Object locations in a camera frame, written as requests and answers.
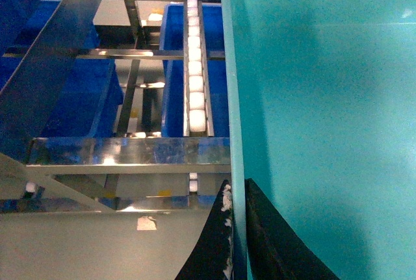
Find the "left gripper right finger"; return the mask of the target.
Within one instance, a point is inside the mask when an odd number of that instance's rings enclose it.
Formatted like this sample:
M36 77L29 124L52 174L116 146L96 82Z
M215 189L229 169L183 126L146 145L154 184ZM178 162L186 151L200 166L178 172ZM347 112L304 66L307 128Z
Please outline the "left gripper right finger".
M254 279L337 279L253 179L245 180L246 239Z

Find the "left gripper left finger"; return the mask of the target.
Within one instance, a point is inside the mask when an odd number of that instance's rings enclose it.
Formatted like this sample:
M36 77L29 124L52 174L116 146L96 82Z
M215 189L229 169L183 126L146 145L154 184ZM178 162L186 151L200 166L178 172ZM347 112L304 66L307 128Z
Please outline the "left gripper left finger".
M233 202L228 180L221 184L200 237L175 278L233 278Z

